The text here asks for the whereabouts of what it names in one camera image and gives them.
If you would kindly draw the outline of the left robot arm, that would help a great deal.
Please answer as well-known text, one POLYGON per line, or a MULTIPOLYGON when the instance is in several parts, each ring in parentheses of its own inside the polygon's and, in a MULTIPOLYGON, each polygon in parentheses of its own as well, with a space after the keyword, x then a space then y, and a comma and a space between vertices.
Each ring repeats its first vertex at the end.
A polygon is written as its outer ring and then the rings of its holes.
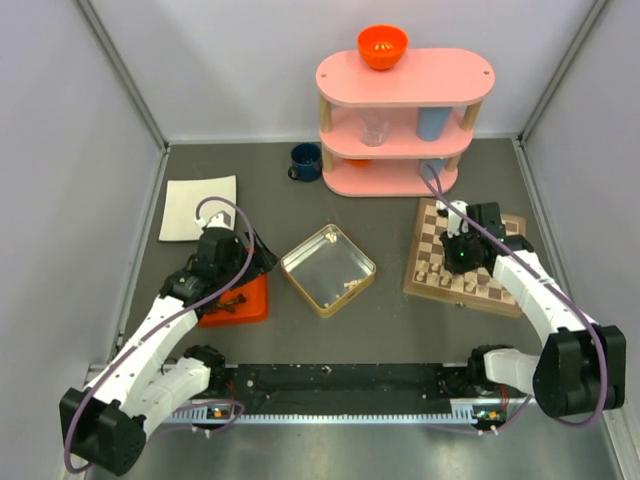
POLYGON ((272 271, 277 257, 254 229, 239 237, 226 227, 206 227, 185 265, 169 275, 138 330, 116 357, 82 389, 59 404, 64 464, 72 459, 122 476, 137 462, 155 430, 195 395, 216 396, 227 374, 216 353, 198 347, 167 374, 161 367, 176 344, 227 291, 272 271))

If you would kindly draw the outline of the gold metal tin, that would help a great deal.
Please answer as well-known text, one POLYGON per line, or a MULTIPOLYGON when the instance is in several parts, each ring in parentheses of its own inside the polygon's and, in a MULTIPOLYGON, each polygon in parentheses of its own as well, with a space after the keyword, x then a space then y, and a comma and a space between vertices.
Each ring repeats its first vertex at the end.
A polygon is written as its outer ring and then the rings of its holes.
POLYGON ((285 277, 321 317, 329 318, 367 288, 375 263, 335 224, 328 224, 293 248, 280 261, 285 277), (335 243, 325 235, 334 232, 335 243), (347 290, 346 282, 361 280, 347 290))

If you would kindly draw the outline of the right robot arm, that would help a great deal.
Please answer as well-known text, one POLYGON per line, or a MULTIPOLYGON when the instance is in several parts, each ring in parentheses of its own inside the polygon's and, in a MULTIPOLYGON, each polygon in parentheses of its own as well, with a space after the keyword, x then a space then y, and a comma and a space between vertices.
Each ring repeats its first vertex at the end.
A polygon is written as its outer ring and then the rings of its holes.
POLYGON ((509 234, 497 203, 437 201, 446 218, 440 236, 444 267, 455 275, 484 269, 515 300, 538 334, 542 351, 526 355, 506 345, 472 351, 466 380, 487 396, 501 385, 533 397, 550 418, 584 423, 625 402, 626 339, 616 326, 601 326, 585 314, 542 267, 531 243, 509 234))

